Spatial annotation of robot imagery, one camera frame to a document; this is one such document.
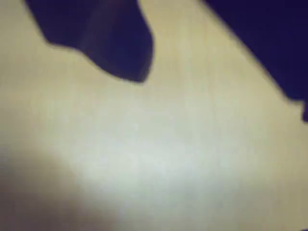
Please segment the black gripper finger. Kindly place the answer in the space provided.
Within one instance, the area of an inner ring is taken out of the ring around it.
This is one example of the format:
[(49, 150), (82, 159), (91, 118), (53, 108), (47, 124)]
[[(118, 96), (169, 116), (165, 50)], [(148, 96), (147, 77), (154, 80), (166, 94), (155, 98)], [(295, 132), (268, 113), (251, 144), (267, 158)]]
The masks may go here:
[(150, 72), (154, 41), (136, 0), (27, 0), (44, 38), (74, 48), (103, 71), (134, 82)]
[(308, 2), (207, 0), (206, 4), (268, 71), (308, 120)]

